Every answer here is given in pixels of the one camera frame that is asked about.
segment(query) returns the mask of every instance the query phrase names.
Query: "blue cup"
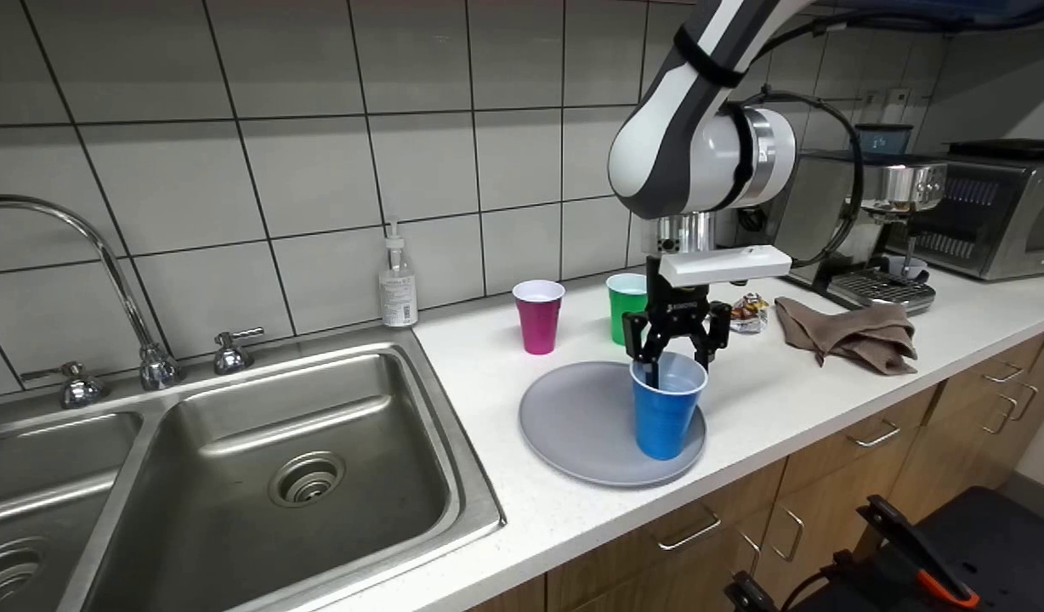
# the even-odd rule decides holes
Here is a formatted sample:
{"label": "blue cup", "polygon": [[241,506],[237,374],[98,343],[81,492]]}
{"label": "blue cup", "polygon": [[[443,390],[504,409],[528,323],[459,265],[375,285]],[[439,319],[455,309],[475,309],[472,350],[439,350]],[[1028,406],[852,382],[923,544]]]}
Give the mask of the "blue cup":
{"label": "blue cup", "polygon": [[707,372],[682,354],[663,354],[655,387],[648,387],[644,363],[634,363],[628,378],[636,446],[654,460],[677,460],[696,418],[693,406],[707,386]]}

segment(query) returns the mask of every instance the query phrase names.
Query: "sink drain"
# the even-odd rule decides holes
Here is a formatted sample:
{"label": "sink drain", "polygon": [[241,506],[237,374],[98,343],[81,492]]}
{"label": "sink drain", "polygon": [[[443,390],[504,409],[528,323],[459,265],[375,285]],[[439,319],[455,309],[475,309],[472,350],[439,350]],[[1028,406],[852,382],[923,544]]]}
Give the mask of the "sink drain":
{"label": "sink drain", "polygon": [[342,463],[330,454],[302,454],[290,460],[274,477],[274,500],[290,506],[309,506],[324,500],[342,481]]}
{"label": "sink drain", "polygon": [[0,544],[0,601],[23,592],[42,574],[37,541]]}

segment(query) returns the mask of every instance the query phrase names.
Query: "microwave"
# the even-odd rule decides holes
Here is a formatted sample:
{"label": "microwave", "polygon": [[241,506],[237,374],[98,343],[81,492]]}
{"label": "microwave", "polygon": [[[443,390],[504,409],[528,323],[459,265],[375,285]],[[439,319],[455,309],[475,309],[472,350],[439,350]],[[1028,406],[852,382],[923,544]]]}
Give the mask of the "microwave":
{"label": "microwave", "polygon": [[984,282],[1044,277],[1044,143],[953,148],[937,208],[915,219],[915,251]]}

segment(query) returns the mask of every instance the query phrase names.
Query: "cable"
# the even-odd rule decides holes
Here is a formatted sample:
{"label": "cable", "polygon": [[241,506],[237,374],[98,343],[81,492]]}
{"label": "cable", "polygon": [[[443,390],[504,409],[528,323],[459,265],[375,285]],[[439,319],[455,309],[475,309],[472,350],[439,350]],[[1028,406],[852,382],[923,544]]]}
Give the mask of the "cable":
{"label": "cable", "polygon": [[780,39],[772,39],[769,46],[761,46],[757,57],[804,39],[804,33],[817,33],[824,39],[826,31],[837,26],[876,26],[876,31],[915,31],[915,33],[957,33],[957,31],[1018,31],[1018,26],[1030,26],[1044,22],[1044,5],[1030,6],[1025,13],[1012,13],[1008,22],[973,22],[973,18],[945,18],[945,13],[910,13],[910,10],[881,10],[881,13],[830,13],[830,18],[817,18],[804,26],[792,26]]}
{"label": "cable", "polygon": [[817,581],[826,581],[826,568],[818,568],[817,574],[804,578],[804,581],[789,592],[789,598],[782,601],[782,612],[789,612],[789,608],[795,605],[795,598],[800,598],[809,585],[817,585]]}
{"label": "cable", "polygon": [[809,255],[809,260],[795,260],[792,255],[792,268],[817,265],[824,255],[837,251],[841,243],[847,243],[847,236],[852,231],[857,214],[860,214],[860,202],[864,202],[864,157],[860,157],[857,128],[852,128],[852,122],[847,115],[841,115],[841,108],[826,106],[824,98],[761,88],[761,95],[756,95],[747,102],[804,102],[804,106],[813,106],[813,108],[833,115],[847,128],[847,137],[851,137],[851,157],[852,157],[851,203],[837,214],[833,236],[830,236],[830,243],[817,255]]}

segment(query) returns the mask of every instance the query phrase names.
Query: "pink cup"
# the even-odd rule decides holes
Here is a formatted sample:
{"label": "pink cup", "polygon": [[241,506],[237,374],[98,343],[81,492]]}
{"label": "pink cup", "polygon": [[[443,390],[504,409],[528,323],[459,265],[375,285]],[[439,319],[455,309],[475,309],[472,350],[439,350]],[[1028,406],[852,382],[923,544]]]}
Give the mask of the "pink cup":
{"label": "pink cup", "polygon": [[520,313],[520,341],[528,354],[551,354],[558,332],[566,285],[546,278],[531,278],[515,285],[517,313]]}

